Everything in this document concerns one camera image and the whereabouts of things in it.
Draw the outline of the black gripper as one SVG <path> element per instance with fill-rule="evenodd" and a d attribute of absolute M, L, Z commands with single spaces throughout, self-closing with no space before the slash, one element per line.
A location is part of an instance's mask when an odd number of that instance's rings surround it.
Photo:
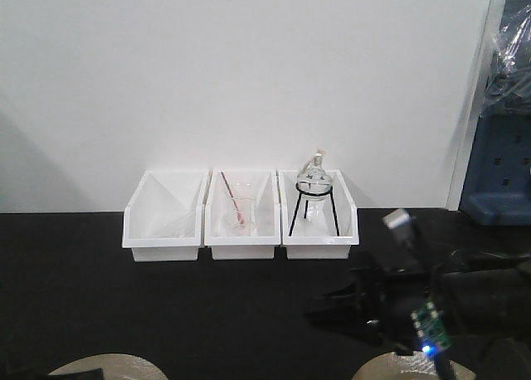
<path fill-rule="evenodd" d="M 430 273 L 423 268 L 392 268 L 367 251 L 353 256 L 353 283 L 304 304 L 304 318 L 316 329 L 369 346 L 389 342 L 397 351 L 419 351 L 412 311 L 429 294 Z M 325 299 L 353 299 L 353 303 Z"/>

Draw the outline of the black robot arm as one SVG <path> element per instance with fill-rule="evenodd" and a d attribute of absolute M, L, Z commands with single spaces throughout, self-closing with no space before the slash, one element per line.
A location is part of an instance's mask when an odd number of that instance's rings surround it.
<path fill-rule="evenodd" d="M 448 351 L 455 337 L 530 341 L 530 256 L 456 251 L 415 269 L 385 268 L 362 254 L 347 286 L 308 301 L 317 329 L 398 356 L 420 353 L 441 379 L 454 379 Z"/>

